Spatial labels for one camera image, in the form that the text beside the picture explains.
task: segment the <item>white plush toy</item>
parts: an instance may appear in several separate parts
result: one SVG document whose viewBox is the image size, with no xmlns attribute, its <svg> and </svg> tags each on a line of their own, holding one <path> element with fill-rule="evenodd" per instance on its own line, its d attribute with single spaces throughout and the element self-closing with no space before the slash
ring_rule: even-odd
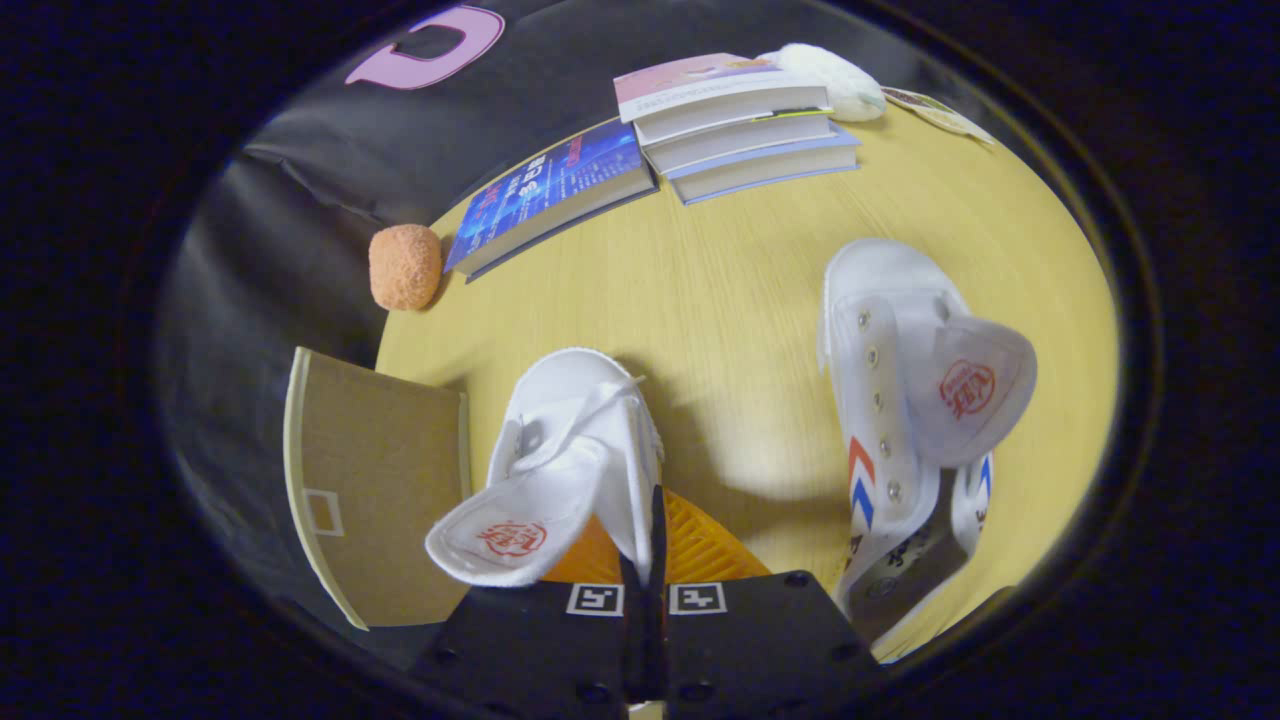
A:
<svg viewBox="0 0 1280 720">
<path fill-rule="evenodd" d="M 849 60 L 813 45 L 791 42 L 758 59 L 827 86 L 837 120 L 856 123 L 884 114 L 884 94 L 876 78 Z"/>
</svg>

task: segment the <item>shoe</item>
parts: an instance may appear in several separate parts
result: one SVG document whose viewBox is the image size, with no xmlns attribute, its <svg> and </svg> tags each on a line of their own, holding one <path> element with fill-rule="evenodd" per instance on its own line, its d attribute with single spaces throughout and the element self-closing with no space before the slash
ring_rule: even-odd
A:
<svg viewBox="0 0 1280 720">
<path fill-rule="evenodd" d="M 818 365 L 831 372 L 849 448 L 852 520 L 836 603 L 856 626 L 860 607 L 879 601 L 869 610 L 876 621 L 860 630 L 870 643 L 973 555 L 989 502 L 991 450 L 1030 401 L 1036 354 L 1016 331 L 972 316 L 931 259 L 867 238 L 827 265 Z M 940 489 L 947 496 L 941 510 Z M 932 523 L 936 511 L 948 521 Z M 952 512 L 980 520 L 951 523 Z M 922 562 L 920 571 L 932 568 L 934 575 L 897 592 L 906 585 L 886 569 L 905 571 L 929 548 L 947 547 L 938 543 L 942 536 L 961 552 L 959 564 Z M 859 584 L 877 564 L 877 577 Z"/>
<path fill-rule="evenodd" d="M 640 379 L 581 347 L 535 363 L 512 392 L 485 489 L 426 536 L 431 559 L 475 585 L 529 585 L 594 514 L 648 583 L 663 450 Z"/>
</svg>

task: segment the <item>round table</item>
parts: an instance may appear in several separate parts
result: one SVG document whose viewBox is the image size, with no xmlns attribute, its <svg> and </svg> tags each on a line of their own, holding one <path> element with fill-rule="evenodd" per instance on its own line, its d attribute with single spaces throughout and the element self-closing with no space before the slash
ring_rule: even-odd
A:
<svg viewBox="0 0 1280 720">
<path fill-rule="evenodd" d="M 595 217 L 388 315 L 376 369 L 466 392 L 476 489 L 516 379 L 566 346 L 602 350 L 640 386 L 667 450 L 663 482 L 774 573 L 844 564 L 847 457 L 815 334 L 823 269 L 845 243 L 925 252 L 974 314 L 1036 346 L 1036 395 L 995 452 L 974 559 L 881 651 L 893 660 L 1050 550 L 1093 479 L 1117 395 L 1111 293 L 1053 192 L 1007 149 L 890 106 L 846 124 L 861 168 L 682 206 L 669 187 Z M 433 228 L 445 241 L 470 197 Z"/>
</svg>

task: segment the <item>orange sponge ball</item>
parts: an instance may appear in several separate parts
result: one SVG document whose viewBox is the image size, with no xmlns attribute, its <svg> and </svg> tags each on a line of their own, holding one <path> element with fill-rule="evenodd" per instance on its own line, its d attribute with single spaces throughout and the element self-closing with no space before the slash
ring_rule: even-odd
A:
<svg viewBox="0 0 1280 720">
<path fill-rule="evenodd" d="M 369 287 L 388 310 L 417 310 L 440 284 L 440 238 L 425 225 L 393 225 L 369 243 Z"/>
</svg>

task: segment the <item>cardboard panel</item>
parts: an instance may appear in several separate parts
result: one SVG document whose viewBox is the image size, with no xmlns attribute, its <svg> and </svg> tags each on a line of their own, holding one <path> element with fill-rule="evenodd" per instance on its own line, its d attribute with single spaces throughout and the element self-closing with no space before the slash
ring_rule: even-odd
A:
<svg viewBox="0 0 1280 720">
<path fill-rule="evenodd" d="M 448 618 L 467 585 L 422 548 L 462 501 L 466 397 L 300 347 L 284 416 L 293 520 L 357 628 Z"/>
</svg>

